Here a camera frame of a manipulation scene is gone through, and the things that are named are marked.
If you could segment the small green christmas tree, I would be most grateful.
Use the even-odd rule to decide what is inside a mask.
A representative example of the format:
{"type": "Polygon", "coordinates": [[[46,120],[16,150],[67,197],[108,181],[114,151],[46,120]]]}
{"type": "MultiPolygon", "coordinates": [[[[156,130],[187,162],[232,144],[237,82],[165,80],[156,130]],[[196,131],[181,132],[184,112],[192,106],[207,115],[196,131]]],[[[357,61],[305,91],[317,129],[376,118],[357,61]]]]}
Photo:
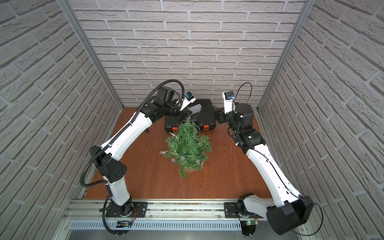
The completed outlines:
{"type": "Polygon", "coordinates": [[[209,152],[212,151],[212,143],[206,135],[200,134],[196,124],[187,118],[181,124],[178,131],[166,139],[168,150],[163,153],[165,158],[173,159],[179,165],[179,175],[182,179],[187,178],[184,171],[185,166],[199,168],[208,160],[209,152]]]}

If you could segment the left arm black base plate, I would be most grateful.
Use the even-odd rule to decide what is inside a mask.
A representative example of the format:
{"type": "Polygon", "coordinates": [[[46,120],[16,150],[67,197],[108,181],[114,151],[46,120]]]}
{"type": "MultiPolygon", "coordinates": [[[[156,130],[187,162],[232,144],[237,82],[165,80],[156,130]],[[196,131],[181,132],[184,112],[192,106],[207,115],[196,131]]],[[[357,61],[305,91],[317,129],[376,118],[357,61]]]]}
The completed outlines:
{"type": "Polygon", "coordinates": [[[118,206],[111,202],[106,209],[107,218],[144,218],[148,207],[148,202],[126,203],[124,206],[118,206]]]}

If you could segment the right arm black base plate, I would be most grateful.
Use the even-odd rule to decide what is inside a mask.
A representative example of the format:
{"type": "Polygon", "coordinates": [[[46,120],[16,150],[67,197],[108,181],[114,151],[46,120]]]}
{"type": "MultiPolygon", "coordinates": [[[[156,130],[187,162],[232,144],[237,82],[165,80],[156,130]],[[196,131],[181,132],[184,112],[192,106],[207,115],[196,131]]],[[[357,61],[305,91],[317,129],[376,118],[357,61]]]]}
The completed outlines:
{"type": "Polygon", "coordinates": [[[257,215],[246,210],[242,202],[225,202],[224,212],[227,219],[256,219],[257,215]]]}

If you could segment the clear plastic battery box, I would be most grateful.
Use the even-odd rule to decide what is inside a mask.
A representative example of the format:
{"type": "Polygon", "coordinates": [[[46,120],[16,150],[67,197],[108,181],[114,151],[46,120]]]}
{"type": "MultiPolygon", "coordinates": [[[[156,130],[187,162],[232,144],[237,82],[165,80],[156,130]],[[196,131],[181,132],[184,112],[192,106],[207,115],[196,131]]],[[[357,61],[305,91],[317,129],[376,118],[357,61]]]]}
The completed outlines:
{"type": "Polygon", "coordinates": [[[202,110],[202,105],[197,104],[191,107],[188,107],[188,110],[190,111],[190,115],[198,114],[202,110]]]}

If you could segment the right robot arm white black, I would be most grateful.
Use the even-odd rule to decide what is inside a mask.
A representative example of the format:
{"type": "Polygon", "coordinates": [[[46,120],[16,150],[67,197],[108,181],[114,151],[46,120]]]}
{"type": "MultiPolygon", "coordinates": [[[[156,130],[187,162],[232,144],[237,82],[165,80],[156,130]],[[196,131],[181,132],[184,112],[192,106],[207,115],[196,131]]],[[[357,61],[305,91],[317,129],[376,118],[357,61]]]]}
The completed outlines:
{"type": "Polygon", "coordinates": [[[241,218],[262,217],[278,235],[305,224],[315,204],[290,183],[271,156],[266,141],[253,127],[254,112],[250,105],[214,108],[214,115],[218,123],[228,124],[228,130],[233,131],[231,138],[256,166],[271,193],[269,199],[252,193],[238,197],[237,215],[241,218]]]}

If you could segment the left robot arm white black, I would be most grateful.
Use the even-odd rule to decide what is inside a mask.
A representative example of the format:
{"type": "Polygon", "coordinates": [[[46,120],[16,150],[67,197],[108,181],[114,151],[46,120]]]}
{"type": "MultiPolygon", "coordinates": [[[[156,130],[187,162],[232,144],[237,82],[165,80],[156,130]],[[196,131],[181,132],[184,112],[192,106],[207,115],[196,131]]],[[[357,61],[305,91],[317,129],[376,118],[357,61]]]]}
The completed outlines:
{"type": "Polygon", "coordinates": [[[130,145],[157,120],[164,116],[184,116],[185,108],[196,98],[191,92],[181,100],[173,100],[175,90],[162,86],[155,96],[149,97],[132,118],[101,147],[94,146],[90,152],[95,157],[95,165],[107,186],[112,208],[117,215],[127,217],[132,212],[132,197],[125,182],[127,166],[120,162],[130,145]]]}

